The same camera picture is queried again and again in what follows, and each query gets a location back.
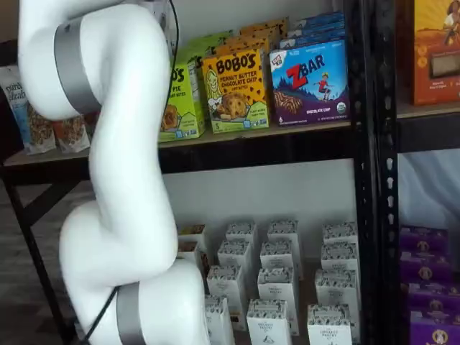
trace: child illustration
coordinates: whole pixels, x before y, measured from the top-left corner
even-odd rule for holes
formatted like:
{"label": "child illustration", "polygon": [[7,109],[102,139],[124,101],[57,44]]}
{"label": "child illustration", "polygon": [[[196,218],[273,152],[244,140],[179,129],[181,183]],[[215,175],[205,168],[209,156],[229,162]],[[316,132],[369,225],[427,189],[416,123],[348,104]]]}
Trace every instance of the child illustration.
{"label": "child illustration", "polygon": [[333,88],[333,85],[328,84],[328,79],[329,79],[329,73],[324,72],[323,73],[323,79],[320,80],[317,83],[314,83],[314,85],[319,85],[318,92],[319,93],[324,93],[323,101],[328,101],[329,100],[329,95],[331,94],[331,89],[330,88]]}

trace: cookie image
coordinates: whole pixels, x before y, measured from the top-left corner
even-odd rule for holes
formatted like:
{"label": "cookie image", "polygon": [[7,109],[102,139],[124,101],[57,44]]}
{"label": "cookie image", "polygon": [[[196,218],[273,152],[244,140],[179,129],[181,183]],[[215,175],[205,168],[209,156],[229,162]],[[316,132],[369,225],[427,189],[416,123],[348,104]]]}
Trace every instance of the cookie image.
{"label": "cookie image", "polygon": [[224,95],[222,98],[222,104],[231,119],[246,116],[246,99],[241,93],[232,92]]}
{"label": "cookie image", "polygon": [[178,126],[178,108],[168,104],[166,106],[163,120],[161,121],[161,130],[167,131]]}

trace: bobo's peanut butter chocolate chip box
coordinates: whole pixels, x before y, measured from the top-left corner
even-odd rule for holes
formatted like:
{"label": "bobo's peanut butter chocolate chip box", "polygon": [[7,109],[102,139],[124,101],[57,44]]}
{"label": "bobo's peanut butter chocolate chip box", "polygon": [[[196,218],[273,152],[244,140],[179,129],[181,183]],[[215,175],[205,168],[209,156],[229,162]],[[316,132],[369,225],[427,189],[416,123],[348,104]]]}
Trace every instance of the bobo's peanut butter chocolate chip box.
{"label": "bobo's peanut butter chocolate chip box", "polygon": [[343,40],[276,50],[270,67],[280,126],[349,118]]}
{"label": "bobo's peanut butter chocolate chip box", "polygon": [[264,50],[246,49],[203,59],[214,133],[268,127]]}

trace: snack bag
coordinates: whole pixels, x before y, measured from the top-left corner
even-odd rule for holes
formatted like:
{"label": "snack bag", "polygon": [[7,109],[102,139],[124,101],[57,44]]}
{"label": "snack bag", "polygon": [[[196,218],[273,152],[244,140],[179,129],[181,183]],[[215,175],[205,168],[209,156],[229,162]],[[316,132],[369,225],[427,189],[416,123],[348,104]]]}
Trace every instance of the snack bag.
{"label": "snack bag", "polygon": [[21,132],[25,152],[35,155],[55,149],[55,135],[51,122],[39,115],[30,105],[22,89],[17,66],[0,67],[0,85]]}

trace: green snack box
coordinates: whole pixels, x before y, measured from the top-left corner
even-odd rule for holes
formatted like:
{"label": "green snack box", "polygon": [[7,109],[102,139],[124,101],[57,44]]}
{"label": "green snack box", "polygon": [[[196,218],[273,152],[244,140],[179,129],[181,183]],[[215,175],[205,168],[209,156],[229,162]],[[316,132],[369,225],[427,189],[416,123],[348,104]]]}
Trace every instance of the green snack box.
{"label": "green snack box", "polygon": [[195,62],[178,54],[170,97],[160,128],[160,142],[199,138],[205,131]]}

